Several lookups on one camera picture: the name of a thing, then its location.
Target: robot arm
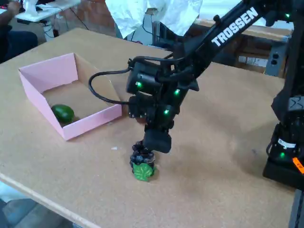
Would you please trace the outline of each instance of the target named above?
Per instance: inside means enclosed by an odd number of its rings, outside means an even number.
[[[174,126],[173,119],[179,114],[188,90],[199,90],[197,77],[229,42],[261,17],[266,18],[268,25],[278,19],[289,19],[285,14],[290,12],[291,4],[284,2],[287,1],[243,0],[223,18],[215,16],[216,23],[207,34],[177,47],[166,58],[135,57],[129,61],[132,71],[127,92],[135,95],[130,102],[137,104],[129,106],[129,116],[146,117],[145,148],[164,153],[170,151],[168,131]]]
[[[291,43],[294,44],[294,52],[296,52],[292,57],[291,64],[293,65],[288,69],[289,74],[287,72],[284,89],[274,99],[272,105],[280,124],[275,128],[267,153],[269,159],[274,162],[271,165],[276,165],[278,162],[292,166],[294,157],[303,158],[304,161],[304,136],[302,136],[304,96],[301,96],[304,94],[304,81],[301,79],[302,64],[298,61],[301,60],[302,53],[299,46],[304,43],[304,38],[302,39],[304,17],[302,15],[304,15],[303,0],[242,0],[222,18],[215,16],[215,25],[207,34],[176,47],[175,51],[167,57],[138,56],[129,60],[126,70],[100,72],[93,75],[89,79],[89,89],[95,96],[106,102],[128,105],[130,118],[146,119],[144,138],[133,146],[131,166],[133,167],[134,163],[136,165],[147,163],[153,168],[153,151],[163,153],[170,151],[169,130],[174,126],[173,119],[175,115],[179,114],[180,105],[188,90],[198,91],[199,86],[196,79],[205,71],[217,53],[262,17],[266,19],[267,26],[272,26],[277,20],[287,22],[297,20],[294,32],[296,35],[293,35],[291,40]],[[130,71],[130,75],[126,91],[134,95],[130,97],[129,101],[110,100],[96,93],[92,87],[92,81],[97,76],[122,74],[128,71]],[[265,174],[266,172],[264,172],[265,176],[287,183],[276,179],[278,175],[268,175]],[[304,189],[304,175],[300,179]]]

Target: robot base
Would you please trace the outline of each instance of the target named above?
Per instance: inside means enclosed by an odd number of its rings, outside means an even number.
[[[304,190],[304,175],[293,164],[277,164],[268,158],[263,176],[296,189]]]

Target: tan tabletop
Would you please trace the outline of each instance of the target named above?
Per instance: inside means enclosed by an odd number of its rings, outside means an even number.
[[[75,52],[101,70],[166,53],[76,29],[0,65],[0,180],[83,227],[285,228],[294,190],[262,177],[281,79],[219,64],[189,91],[159,174],[136,180],[127,117],[65,142],[27,100],[18,68]],[[127,75],[111,76],[121,99]]]
[[[214,25],[214,21],[207,19],[196,19],[194,24],[211,27]],[[274,41],[282,41],[286,37],[288,37],[291,33],[292,31],[288,29],[282,29],[282,28],[276,29],[276,28],[255,26],[255,25],[251,26],[250,28],[248,28],[246,31],[243,32],[243,34],[248,36],[266,38]]]

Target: pink cardboard box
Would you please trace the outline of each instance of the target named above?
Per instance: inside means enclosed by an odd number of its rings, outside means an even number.
[[[28,99],[47,118],[65,140],[69,140],[122,115],[121,105],[106,103],[88,89],[91,75],[99,70],[80,56],[71,53],[19,69]],[[119,100],[106,76],[94,79],[99,94]],[[61,125],[51,107],[63,104],[74,110],[76,120]]]

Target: person's arm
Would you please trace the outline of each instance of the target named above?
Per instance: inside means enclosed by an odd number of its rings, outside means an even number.
[[[20,4],[17,1],[11,1],[8,4],[8,9],[0,14],[0,26],[8,25],[8,23],[19,14]]]

